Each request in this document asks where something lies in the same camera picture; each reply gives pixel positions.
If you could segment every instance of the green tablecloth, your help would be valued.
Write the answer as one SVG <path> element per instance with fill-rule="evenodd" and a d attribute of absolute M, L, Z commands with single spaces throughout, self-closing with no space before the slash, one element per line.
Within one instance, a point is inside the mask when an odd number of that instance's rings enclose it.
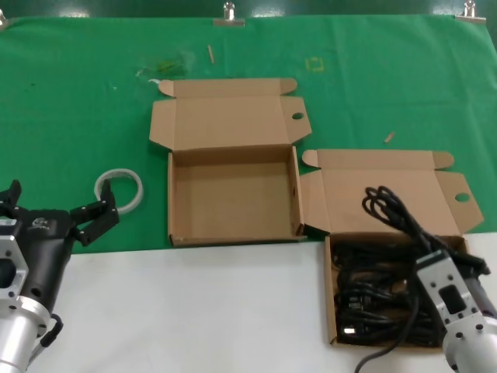
<path fill-rule="evenodd" d="M 214 52 L 210 63 L 207 45 Z M 141 206 L 89 248 L 168 247 L 165 152 L 149 144 L 150 78 L 294 77 L 309 148 L 445 150 L 497 230 L 497 54 L 483 25 L 451 16 L 249 19 L 19 19 L 0 33 L 0 189 L 20 204 L 94 200 L 104 171 L 142 178 Z M 383 140 L 395 132 L 390 144 Z M 114 183 L 118 204 L 132 182 Z"/>

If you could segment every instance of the box flap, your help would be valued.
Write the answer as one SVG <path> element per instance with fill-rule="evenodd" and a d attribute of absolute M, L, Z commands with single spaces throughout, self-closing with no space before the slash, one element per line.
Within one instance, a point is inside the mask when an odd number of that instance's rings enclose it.
<path fill-rule="evenodd" d="M 158 89 L 169 97 L 246 97 L 279 96 L 297 89 L 292 78 L 162 80 Z"/>
<path fill-rule="evenodd" d="M 293 79 L 163 81 L 150 140 L 172 150 L 292 144 L 311 133 Z"/>
<path fill-rule="evenodd" d="M 301 177 L 304 222 L 311 227 L 330 233 L 394 231 L 362 208 L 365 188 L 380 185 L 392 189 L 433 234 L 460 235 L 483 221 L 464 176 L 437 171 L 454 163 L 449 153 L 311 150 L 303 160 L 321 168 Z"/>
<path fill-rule="evenodd" d="M 445 169 L 454 164 L 448 152 L 416 150 L 307 150 L 302 160 L 322 169 Z"/>

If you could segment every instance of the circular hole in box flap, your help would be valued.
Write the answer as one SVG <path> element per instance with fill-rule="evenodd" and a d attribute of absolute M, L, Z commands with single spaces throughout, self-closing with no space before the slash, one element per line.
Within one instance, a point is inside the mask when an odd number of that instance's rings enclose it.
<path fill-rule="evenodd" d="M 470 200 L 469 194 L 467 193 L 458 193 L 456 194 L 457 202 L 468 202 Z"/>

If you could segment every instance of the white tape roll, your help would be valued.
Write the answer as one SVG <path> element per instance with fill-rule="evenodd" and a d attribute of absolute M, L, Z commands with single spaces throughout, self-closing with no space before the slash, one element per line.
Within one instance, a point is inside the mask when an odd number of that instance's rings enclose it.
<path fill-rule="evenodd" d="M 135 171 L 132 171 L 130 169 L 111 169 L 106 173 L 100 175 L 100 177 L 96 180 L 95 189 L 93 191 L 95 192 L 96 199 L 100 200 L 100 192 L 102 190 L 103 182 L 105 180 L 115 179 L 117 177 L 127 177 L 129 179 L 133 179 L 134 182 L 137 184 L 137 194 L 136 196 L 134 196 L 133 200 L 126 206 L 117 208 L 117 212 L 119 213 L 119 215 L 124 215 L 134 210 L 140 204 L 141 199 L 143 198 L 143 184 L 141 183 L 141 179 Z"/>

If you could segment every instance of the white table surface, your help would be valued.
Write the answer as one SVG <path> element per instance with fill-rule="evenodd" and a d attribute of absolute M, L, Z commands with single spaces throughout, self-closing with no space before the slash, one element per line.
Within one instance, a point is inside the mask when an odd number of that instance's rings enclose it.
<path fill-rule="evenodd" d="M 469 235 L 497 272 L 497 233 Z M 55 306 L 64 330 L 31 373 L 353 372 L 367 348 L 328 345 L 320 242 L 78 255 Z M 482 283 L 497 302 L 497 275 Z M 362 373 L 450 373 L 395 352 Z"/>

